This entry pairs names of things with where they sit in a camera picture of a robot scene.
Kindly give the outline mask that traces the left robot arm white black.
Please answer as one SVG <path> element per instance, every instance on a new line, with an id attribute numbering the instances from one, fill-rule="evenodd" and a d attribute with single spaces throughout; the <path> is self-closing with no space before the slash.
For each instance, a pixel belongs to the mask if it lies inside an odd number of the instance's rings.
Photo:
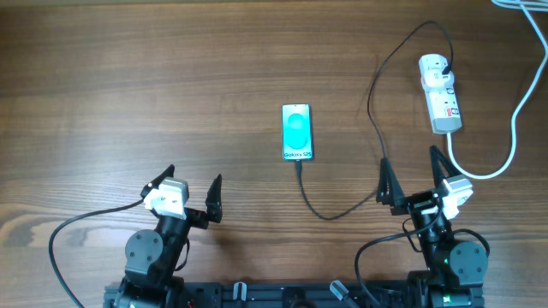
<path id="1" fill-rule="evenodd" d="M 189 249 L 191 228 L 207 229 L 220 223 L 222 180 L 218 175 L 206 198 L 206 210 L 188 208 L 188 183 L 174 177 L 175 166 L 146 184 L 140 196 L 145 208 L 157 219 L 154 229 L 133 234 L 125 246 L 125 276 L 119 287 L 104 294 L 105 307 L 191 307 L 193 296 L 182 278 L 174 277 L 187 263 L 180 262 L 183 250 Z"/>

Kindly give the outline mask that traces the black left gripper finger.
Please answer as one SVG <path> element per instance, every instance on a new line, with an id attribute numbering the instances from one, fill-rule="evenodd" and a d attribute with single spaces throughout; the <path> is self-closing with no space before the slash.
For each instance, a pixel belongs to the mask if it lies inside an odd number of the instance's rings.
<path id="1" fill-rule="evenodd" d="M 154 178 L 152 181 L 147 183 L 142 189 L 142 196 L 146 197 L 150 191 L 153 189 L 158 189 L 160 183 L 168 177 L 173 177 L 175 173 L 175 166 L 171 164 L 165 171 L 163 171 L 159 176 Z"/>
<path id="2" fill-rule="evenodd" d="M 222 175 L 219 174 L 211 184 L 206 199 L 206 213 L 210 222 L 220 223 L 223 217 Z"/>

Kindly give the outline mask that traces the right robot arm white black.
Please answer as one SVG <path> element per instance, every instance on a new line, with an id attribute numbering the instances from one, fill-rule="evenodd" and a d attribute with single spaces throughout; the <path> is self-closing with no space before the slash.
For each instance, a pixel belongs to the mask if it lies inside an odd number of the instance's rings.
<path id="1" fill-rule="evenodd" d="M 451 227 L 451 220 L 473 194 L 471 181 L 435 146 L 430 147 L 434 188 L 405 195 L 390 161 L 380 161 L 376 200 L 393 216 L 408 215 L 426 264 L 405 281 L 374 281 L 367 285 L 382 307 L 483 307 L 483 283 L 490 247 L 480 234 Z"/>

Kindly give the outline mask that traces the blue Galaxy smartphone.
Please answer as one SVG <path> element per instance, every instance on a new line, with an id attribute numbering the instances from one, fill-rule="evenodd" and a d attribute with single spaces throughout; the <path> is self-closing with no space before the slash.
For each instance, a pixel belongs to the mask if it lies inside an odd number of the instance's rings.
<path id="1" fill-rule="evenodd" d="M 309 104 L 282 106 L 283 159 L 313 159 L 312 118 Z"/>

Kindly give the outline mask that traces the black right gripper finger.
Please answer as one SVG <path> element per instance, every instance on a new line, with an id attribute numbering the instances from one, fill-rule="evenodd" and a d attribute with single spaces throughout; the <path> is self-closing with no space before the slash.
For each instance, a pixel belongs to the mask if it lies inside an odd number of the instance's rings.
<path id="1" fill-rule="evenodd" d="M 405 194 L 387 157 L 380 160 L 379 171 L 376 201 L 384 205 L 403 206 Z"/>
<path id="2" fill-rule="evenodd" d="M 462 174 L 435 145 L 429 148 L 429 152 L 435 187 L 438 187 L 444 179 Z"/>

